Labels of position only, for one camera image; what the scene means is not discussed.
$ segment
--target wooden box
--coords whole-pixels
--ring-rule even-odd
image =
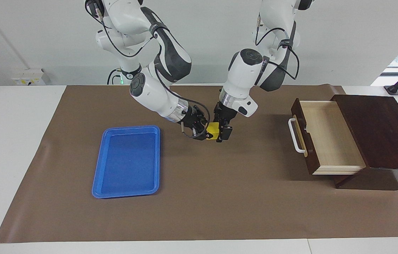
[[[398,103],[393,97],[296,99],[291,113],[292,138],[310,174],[332,175],[336,188],[398,190]]]

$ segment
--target brown mat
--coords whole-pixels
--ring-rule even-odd
[[[220,87],[175,87],[211,109]],[[337,190],[310,176],[287,121],[296,97],[329,100],[341,87],[254,89],[259,110],[233,120],[222,144],[185,138],[124,86],[66,89],[0,228],[0,243],[398,236],[398,191]],[[102,132],[162,129],[161,186],[152,196],[95,199]]]

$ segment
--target white handle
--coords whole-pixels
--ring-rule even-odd
[[[293,122],[295,122],[296,119],[292,118],[290,120],[288,120],[288,128],[290,128],[290,133],[291,133],[291,139],[293,140],[293,144],[295,146],[295,149],[298,153],[302,153],[305,154],[306,150],[299,148],[298,146],[298,142],[296,141],[296,136],[295,136],[295,132],[293,130]]]

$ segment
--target white electrical box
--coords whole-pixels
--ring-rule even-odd
[[[49,77],[41,69],[27,69],[12,75],[14,85],[47,85]]]

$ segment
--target drawer handle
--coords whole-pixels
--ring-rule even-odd
[[[298,132],[299,140],[300,140],[300,142],[301,142],[301,145],[303,146],[303,148],[306,147],[306,145],[305,145],[305,143],[304,143],[304,139],[303,139],[302,134],[301,134],[301,131],[300,131],[300,128],[299,128],[298,120],[296,119],[296,116],[294,116],[294,117],[295,117],[295,118],[292,118],[292,119],[288,120],[288,128],[290,129],[291,140],[293,140],[293,144],[294,144],[294,146],[295,146],[296,151],[297,151],[298,153],[304,154],[304,157],[307,157],[307,156],[308,156],[307,150],[299,148],[298,142],[296,141],[296,136],[295,136],[295,132],[294,132],[294,130],[293,130],[293,125],[292,125],[293,122],[294,122],[294,124],[295,124],[296,131]]]

